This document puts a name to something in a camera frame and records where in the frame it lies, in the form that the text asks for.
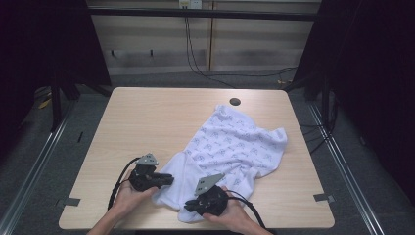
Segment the black horizontal bar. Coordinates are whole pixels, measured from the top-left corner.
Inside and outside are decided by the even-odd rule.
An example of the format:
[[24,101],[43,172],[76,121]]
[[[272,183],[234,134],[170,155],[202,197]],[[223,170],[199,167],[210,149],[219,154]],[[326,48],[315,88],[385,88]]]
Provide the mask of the black horizontal bar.
[[180,18],[219,18],[219,19],[252,19],[316,22],[327,19],[326,16],[310,13],[277,13],[220,11],[197,9],[163,9],[163,8],[114,8],[95,7],[78,8],[42,8],[43,11],[63,11],[63,13],[90,14],[94,16],[144,16],[144,17],[180,17]]

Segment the light wood table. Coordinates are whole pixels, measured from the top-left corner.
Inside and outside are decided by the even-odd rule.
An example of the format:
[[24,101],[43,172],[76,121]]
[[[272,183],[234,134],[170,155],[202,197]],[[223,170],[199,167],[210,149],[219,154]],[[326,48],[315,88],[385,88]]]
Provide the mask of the light wood table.
[[[284,127],[288,145],[279,167],[255,181],[250,201],[268,228],[331,227],[333,215],[327,201],[313,195],[323,189],[302,137],[287,93],[275,90],[199,88],[117,88],[107,105],[85,161],[70,193],[80,199],[66,206],[63,229],[89,229],[106,212],[112,189],[126,164],[153,153],[159,171],[182,151],[218,104],[241,100],[235,109],[269,130]],[[255,220],[250,209],[246,211]],[[206,221],[183,223],[177,211],[145,203],[121,229],[224,229]]]

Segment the wall outlet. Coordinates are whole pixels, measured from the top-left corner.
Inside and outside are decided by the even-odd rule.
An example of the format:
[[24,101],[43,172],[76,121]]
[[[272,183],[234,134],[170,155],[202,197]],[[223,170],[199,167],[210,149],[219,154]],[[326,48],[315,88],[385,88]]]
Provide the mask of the wall outlet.
[[179,0],[179,9],[190,9],[190,0]]
[[190,9],[202,9],[202,0],[190,0]]

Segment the tape piece on table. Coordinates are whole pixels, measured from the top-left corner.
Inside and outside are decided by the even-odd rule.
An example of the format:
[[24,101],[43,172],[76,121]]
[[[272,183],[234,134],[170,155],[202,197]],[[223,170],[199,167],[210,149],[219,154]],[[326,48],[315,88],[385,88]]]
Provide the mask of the tape piece on table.
[[79,202],[80,202],[80,199],[75,199],[75,198],[61,199],[61,200],[58,200],[58,202],[56,202],[56,207],[58,208],[64,208],[65,206],[77,207],[79,205]]
[[315,194],[313,196],[315,202],[327,201],[329,204],[336,202],[332,195],[327,196],[326,194]]

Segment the patterned cloth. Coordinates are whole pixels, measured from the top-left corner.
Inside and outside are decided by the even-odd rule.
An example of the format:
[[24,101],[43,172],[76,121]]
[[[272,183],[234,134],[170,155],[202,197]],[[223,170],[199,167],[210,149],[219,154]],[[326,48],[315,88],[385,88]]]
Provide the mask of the patterned cloth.
[[224,173],[217,183],[249,198],[254,180],[278,167],[287,145],[284,128],[272,131],[257,127],[247,115],[228,106],[218,105],[184,151],[177,153],[160,171],[174,177],[153,196],[157,205],[179,210],[182,222],[202,220],[196,212],[184,209],[202,177]]

